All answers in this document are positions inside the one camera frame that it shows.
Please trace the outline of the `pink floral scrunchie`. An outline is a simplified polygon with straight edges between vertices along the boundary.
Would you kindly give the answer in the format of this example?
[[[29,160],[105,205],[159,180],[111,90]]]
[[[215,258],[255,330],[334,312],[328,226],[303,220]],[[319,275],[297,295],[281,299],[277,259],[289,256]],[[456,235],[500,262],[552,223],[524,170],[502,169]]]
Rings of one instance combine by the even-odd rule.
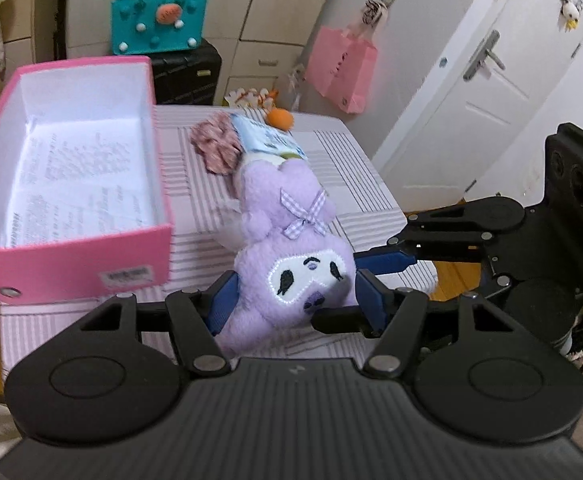
[[[241,160],[243,147],[229,113],[214,113],[197,122],[190,129],[190,141],[211,174],[233,174]]]

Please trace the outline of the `white door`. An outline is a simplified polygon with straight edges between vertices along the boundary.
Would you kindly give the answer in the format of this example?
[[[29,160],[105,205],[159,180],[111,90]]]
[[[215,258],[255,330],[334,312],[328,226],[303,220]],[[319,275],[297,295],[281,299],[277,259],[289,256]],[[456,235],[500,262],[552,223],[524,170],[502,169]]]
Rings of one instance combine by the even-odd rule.
[[[561,0],[474,0],[421,89],[373,157],[405,211],[452,205],[514,142],[571,64],[583,40],[566,30]],[[501,38],[470,81],[469,61],[493,29]]]

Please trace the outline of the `white plush keychain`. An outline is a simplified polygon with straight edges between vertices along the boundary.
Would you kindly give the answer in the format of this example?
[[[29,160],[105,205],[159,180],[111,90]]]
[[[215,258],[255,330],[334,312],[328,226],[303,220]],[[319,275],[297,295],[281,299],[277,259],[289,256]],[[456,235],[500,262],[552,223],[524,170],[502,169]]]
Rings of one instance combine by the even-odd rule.
[[[572,0],[561,0],[561,17],[566,30],[575,30],[579,25],[580,10]]]

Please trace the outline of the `pink paper bag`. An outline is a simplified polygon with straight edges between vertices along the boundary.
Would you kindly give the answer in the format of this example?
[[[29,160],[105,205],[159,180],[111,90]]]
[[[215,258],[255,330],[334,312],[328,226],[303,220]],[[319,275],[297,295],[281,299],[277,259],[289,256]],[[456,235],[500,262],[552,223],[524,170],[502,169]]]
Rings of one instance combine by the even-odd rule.
[[[342,112],[361,114],[377,56],[378,50],[371,41],[323,26],[314,39],[305,80]]]

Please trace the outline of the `pink cardboard box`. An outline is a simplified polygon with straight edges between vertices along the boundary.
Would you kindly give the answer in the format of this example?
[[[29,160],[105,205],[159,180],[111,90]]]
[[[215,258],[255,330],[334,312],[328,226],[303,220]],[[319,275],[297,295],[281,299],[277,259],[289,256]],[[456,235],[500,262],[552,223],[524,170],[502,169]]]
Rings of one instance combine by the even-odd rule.
[[[0,96],[0,301],[54,304],[164,284],[173,220],[152,64],[19,68]]]

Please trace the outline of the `orange makeup sponge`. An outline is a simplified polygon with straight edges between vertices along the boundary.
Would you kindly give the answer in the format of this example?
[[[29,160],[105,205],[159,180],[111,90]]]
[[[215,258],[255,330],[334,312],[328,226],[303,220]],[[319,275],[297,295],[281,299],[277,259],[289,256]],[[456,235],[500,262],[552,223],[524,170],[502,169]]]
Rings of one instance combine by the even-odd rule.
[[[274,107],[268,111],[266,122],[278,130],[290,131],[293,128],[293,114],[284,108]]]

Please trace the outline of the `blue wet wipes pack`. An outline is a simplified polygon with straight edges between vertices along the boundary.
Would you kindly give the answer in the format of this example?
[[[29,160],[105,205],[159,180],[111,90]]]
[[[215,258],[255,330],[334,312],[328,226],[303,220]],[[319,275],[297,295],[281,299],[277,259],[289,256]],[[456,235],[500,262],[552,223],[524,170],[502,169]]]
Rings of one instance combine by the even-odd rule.
[[[230,117],[243,148],[242,166],[256,160],[280,166],[283,159],[308,159],[305,151],[290,134],[244,115],[231,114]]]

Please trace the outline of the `striped pink tablecloth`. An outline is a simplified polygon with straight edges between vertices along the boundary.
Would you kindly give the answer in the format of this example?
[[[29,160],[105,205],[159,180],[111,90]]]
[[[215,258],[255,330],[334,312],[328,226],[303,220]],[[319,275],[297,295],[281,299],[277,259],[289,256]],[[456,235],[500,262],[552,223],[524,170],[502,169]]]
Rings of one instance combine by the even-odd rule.
[[[315,346],[310,318],[355,304],[354,254],[383,243],[406,220],[375,205],[372,180],[353,166],[341,131],[301,132],[308,159],[250,150],[233,172],[234,202],[192,190],[172,211],[188,228],[142,246],[138,229],[159,220],[150,146],[135,122],[44,129],[25,144],[8,206],[5,243],[22,258],[0,275],[25,304],[50,304],[146,287],[168,264],[174,284],[238,278],[235,309],[210,327],[232,358],[293,354]]]

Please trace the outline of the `floral gift bag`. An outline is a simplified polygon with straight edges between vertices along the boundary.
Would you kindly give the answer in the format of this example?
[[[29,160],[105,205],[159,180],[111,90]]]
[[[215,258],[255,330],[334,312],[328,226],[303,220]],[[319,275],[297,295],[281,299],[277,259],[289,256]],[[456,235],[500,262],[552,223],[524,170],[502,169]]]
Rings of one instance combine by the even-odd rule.
[[[238,88],[230,91],[222,101],[222,106],[233,108],[252,108],[253,110],[272,110],[278,97],[278,90],[268,88]]]

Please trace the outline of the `printed paper sheet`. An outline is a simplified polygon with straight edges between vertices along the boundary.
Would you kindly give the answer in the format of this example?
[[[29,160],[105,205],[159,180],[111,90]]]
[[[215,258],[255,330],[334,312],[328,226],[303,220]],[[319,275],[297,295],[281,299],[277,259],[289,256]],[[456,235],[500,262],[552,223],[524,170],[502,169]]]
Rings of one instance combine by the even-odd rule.
[[[146,155],[137,119],[35,126],[18,164],[3,246],[64,243],[156,226]]]

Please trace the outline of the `beige wardrobe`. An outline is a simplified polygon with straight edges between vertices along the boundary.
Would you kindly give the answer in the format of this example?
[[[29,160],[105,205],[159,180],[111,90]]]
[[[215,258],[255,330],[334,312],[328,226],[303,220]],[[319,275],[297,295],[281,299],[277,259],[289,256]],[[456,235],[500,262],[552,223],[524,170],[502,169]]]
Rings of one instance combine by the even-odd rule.
[[[299,63],[326,0],[8,0],[5,73],[34,63],[195,49],[220,56],[214,101],[272,88]]]

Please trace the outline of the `purple plush toy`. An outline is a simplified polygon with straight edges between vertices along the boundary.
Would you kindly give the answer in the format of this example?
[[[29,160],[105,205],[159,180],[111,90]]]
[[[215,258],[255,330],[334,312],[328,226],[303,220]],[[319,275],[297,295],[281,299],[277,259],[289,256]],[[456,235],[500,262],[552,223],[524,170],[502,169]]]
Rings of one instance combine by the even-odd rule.
[[[309,324],[317,310],[352,306],[357,270],[351,245],[328,229],[336,207],[304,160],[256,160],[241,179],[238,301],[216,336],[232,358]]]

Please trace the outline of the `teal felt handbag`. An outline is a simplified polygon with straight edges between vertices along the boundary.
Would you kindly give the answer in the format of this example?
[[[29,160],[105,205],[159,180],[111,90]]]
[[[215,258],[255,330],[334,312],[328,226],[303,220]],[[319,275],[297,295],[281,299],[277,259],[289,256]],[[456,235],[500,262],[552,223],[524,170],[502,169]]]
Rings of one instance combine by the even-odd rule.
[[[114,0],[113,55],[192,50],[200,46],[207,0]]]

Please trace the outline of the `black suitcase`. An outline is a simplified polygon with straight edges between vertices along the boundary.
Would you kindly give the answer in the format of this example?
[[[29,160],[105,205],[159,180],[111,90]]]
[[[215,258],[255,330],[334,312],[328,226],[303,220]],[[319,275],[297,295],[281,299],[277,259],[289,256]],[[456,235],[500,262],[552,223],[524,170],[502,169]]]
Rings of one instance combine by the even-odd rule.
[[[157,104],[214,104],[222,58],[206,39],[196,49],[152,53],[150,59]]]

